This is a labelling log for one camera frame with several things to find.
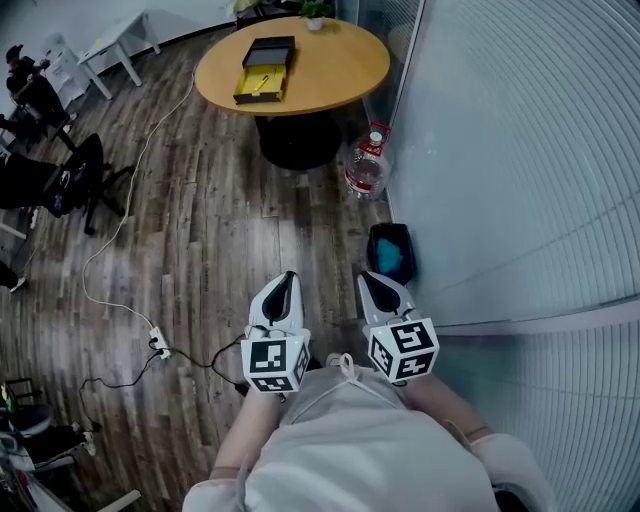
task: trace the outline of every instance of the black table base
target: black table base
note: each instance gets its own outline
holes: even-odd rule
[[[328,164],[342,143],[340,127],[329,111],[255,119],[262,154],[283,169],[306,171]]]

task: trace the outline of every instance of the glass wall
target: glass wall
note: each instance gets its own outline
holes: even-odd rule
[[[430,0],[391,144],[437,324],[640,293],[635,0]]]
[[[389,50],[391,69],[385,83],[365,98],[372,121],[388,124],[407,64],[411,35],[421,0],[354,0],[338,3],[338,16],[376,35]]]
[[[640,497],[639,328],[443,338],[435,372],[531,448],[559,511],[628,512]]]

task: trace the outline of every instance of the blue cloth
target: blue cloth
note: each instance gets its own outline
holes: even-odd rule
[[[392,274],[400,269],[402,254],[400,254],[400,248],[397,245],[389,242],[386,238],[381,238],[378,240],[376,253],[378,269],[381,274]]]

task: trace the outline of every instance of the white desk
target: white desk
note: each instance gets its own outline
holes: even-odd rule
[[[109,51],[113,47],[116,52],[116,55],[122,62],[122,65],[129,73],[129,76],[133,80],[133,82],[139,87],[142,85],[142,80],[136,73],[135,69],[131,65],[131,59],[127,55],[124,47],[122,46],[121,39],[122,37],[135,25],[142,25],[144,29],[144,41],[148,42],[151,46],[153,46],[153,50],[156,53],[160,53],[160,47],[158,46],[158,38],[156,37],[155,32],[153,31],[153,27],[149,23],[149,15],[146,12],[141,12],[136,14],[135,16],[131,16],[130,18],[126,18],[115,25],[109,27],[103,34],[100,36],[94,45],[89,49],[88,52],[84,53],[80,60],[78,61],[78,65],[81,66],[89,75],[91,80],[98,86],[98,89],[104,94],[105,98],[110,100],[113,98],[113,95],[104,85],[104,82],[100,79],[98,74],[91,68],[89,65],[89,61],[98,55],[103,55]]]

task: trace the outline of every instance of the black and white marker cube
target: black and white marker cube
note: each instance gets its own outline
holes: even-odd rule
[[[311,355],[307,336],[242,340],[242,370],[262,393],[298,391]]]
[[[431,372],[440,344],[430,318],[372,327],[369,357],[390,382]]]

